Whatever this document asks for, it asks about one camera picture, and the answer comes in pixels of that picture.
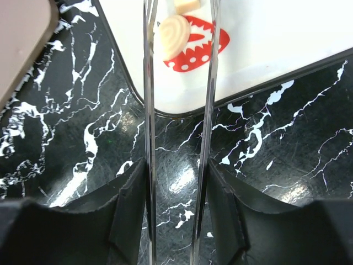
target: red strawberry decal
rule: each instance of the red strawberry decal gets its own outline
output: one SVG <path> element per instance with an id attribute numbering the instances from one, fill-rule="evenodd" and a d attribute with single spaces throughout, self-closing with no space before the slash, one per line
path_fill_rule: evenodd
<path id="1" fill-rule="evenodd" d="M 204 65 L 210 60 L 211 54 L 211 36 L 213 26 L 200 18 L 195 18 L 190 15 L 184 16 L 191 25 L 191 34 L 188 39 L 188 44 L 176 58 L 169 61 L 164 61 L 165 65 L 172 67 L 176 72 L 189 72 L 201 65 Z M 229 35 L 223 30 L 220 30 L 220 49 L 221 53 L 230 42 Z"/>

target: swirl candy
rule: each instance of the swirl candy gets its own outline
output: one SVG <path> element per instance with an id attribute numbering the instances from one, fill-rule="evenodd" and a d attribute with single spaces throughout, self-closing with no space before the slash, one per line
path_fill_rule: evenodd
<path id="1" fill-rule="evenodd" d="M 173 15 L 159 26 L 159 34 L 163 46 L 163 60 L 171 60 L 186 46 L 190 36 L 190 24 L 186 18 Z"/>

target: white polka dots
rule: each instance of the white polka dots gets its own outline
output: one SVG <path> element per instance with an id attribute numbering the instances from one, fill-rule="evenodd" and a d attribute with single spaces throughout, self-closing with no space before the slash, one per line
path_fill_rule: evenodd
<path id="1" fill-rule="evenodd" d="M 207 61 L 208 61 L 208 58 L 209 58 L 208 55 L 203 55 L 203 57 L 201 58 L 201 60 L 202 60 L 203 62 L 207 62 Z"/>

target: white plate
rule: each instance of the white plate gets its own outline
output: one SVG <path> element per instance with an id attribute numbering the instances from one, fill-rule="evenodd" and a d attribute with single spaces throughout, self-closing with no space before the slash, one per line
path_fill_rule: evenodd
<path id="1" fill-rule="evenodd" d="M 133 86 L 143 98 L 143 0 L 99 2 Z M 352 0 L 223 0 L 221 28 L 230 41 L 218 56 L 216 101 L 352 48 L 352 10 Z M 158 1 L 157 22 L 174 13 L 173 0 Z M 201 8 L 186 15 L 211 22 L 210 1 L 201 0 Z M 154 98 L 160 112 L 181 114 L 205 105 L 208 61 L 201 47 L 211 41 L 211 32 L 193 23 L 191 33 L 204 38 L 188 42 L 189 62 L 176 67 L 190 69 L 202 58 L 206 62 L 188 72 L 174 71 L 163 62 L 156 35 Z"/>

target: beige food piece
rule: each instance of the beige food piece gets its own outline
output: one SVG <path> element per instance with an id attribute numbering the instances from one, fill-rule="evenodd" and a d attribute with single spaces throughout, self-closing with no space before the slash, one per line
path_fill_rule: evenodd
<path id="1" fill-rule="evenodd" d="M 171 60 L 184 49 L 190 36 L 190 24 L 186 18 L 173 15 L 159 25 L 163 46 L 163 60 Z"/>
<path id="2" fill-rule="evenodd" d="M 201 7 L 200 0 L 174 0 L 174 5 L 177 14 L 184 14 Z"/>

